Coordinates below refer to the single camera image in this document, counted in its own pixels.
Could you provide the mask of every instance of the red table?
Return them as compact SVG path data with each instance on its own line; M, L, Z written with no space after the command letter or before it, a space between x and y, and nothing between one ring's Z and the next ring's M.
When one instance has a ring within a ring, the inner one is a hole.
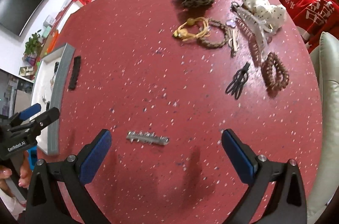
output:
M82 63L76 90L65 88L63 95L60 155L47 160L77 154L109 129L113 145L87 189L112 223L222 223L246 190L220 144L226 128L270 160L297 159L309 193L321 151L321 103L291 18L269 46L290 74L289 86L275 98L245 38L231 59L227 46L207 50L172 37L187 17L234 18L231 1L187 12L177 0L97 0L65 24L59 44L76 47ZM247 61L250 77L236 101L225 89ZM171 141L165 147L130 143L128 130Z

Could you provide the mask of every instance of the human hand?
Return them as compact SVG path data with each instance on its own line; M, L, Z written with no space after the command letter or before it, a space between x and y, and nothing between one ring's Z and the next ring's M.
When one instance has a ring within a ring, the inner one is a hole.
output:
M0 166L0 189L2 189L8 196L14 197L8 188L5 179L11 177L12 171L4 166ZM32 171L28 162L28 151L24 152L24 160L20 167L19 187L28 188L31 181Z

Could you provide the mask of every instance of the blue gripper pad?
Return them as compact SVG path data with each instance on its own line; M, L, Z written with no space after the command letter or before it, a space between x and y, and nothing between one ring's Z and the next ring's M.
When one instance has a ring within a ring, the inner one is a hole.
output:
M254 166L228 130L223 131L221 143L240 180L251 185L254 181Z
M78 159L81 162L79 180L82 185L92 182L111 145L111 132L103 129L92 143L85 145L79 152Z
M19 114L19 119L21 121L25 121L40 111L41 105L37 103L35 105L30 106L29 108L26 108L24 111L21 111Z

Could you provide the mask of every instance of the beige chair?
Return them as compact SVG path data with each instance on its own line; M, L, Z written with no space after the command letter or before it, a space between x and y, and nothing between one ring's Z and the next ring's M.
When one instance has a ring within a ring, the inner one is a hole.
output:
M318 220L339 186L339 40L323 32L310 56L322 100L323 137L316 180L307 200L307 224Z

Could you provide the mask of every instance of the black hair clip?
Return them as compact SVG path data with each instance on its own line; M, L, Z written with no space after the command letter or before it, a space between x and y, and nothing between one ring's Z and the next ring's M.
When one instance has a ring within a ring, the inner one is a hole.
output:
M244 84L249 79L248 69L250 67L250 64L246 62L245 66L237 71L235 75L233 76L233 81L228 85L226 88L225 93L231 93L231 95L234 94L235 99L239 99L242 89L244 87Z

